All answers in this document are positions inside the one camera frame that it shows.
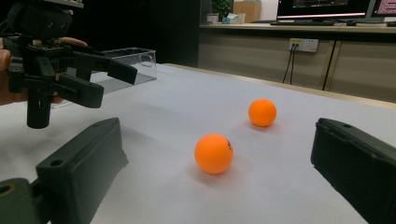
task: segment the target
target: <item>white table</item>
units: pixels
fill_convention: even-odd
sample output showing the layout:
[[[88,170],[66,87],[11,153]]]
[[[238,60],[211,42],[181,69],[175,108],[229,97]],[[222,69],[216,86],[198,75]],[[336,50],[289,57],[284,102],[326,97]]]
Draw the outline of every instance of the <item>white table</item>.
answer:
[[[248,119],[259,98],[277,107],[268,128]],[[383,105],[158,64],[157,80],[106,94],[99,109],[53,109],[43,130],[26,126],[26,103],[1,106],[0,180],[35,180],[35,166],[53,151],[89,125],[118,117],[130,163],[93,224],[363,224],[310,162],[315,124],[337,119],[396,146],[396,110]],[[233,164],[222,175],[195,164],[195,144],[208,133],[233,145]]]

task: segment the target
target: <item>computer monitor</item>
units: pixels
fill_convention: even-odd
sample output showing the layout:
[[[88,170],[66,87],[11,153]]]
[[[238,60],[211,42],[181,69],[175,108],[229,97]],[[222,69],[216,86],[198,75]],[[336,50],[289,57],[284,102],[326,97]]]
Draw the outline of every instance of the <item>computer monitor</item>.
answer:
[[[372,17],[396,17],[396,0],[376,0]]]
[[[276,19],[326,21],[364,18],[370,0],[278,0]]]

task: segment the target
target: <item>ping pong ball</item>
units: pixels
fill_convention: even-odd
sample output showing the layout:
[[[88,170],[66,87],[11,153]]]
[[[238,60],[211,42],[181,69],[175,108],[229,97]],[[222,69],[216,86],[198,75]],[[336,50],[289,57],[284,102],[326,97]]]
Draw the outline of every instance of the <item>ping pong ball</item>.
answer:
[[[195,146],[195,161],[208,174],[220,174],[233,161],[233,147],[221,134],[211,133],[202,137]]]
[[[259,127],[271,125],[276,118],[276,106],[270,100],[258,99],[248,109],[250,121]]]

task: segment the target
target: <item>wooden cabinet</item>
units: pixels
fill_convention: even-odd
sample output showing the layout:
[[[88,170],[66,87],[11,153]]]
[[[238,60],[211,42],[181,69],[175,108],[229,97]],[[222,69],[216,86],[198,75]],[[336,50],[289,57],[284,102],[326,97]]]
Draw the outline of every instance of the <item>wooden cabinet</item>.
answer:
[[[262,14],[262,1],[258,2],[234,2],[233,13],[246,13],[245,23],[258,21]]]

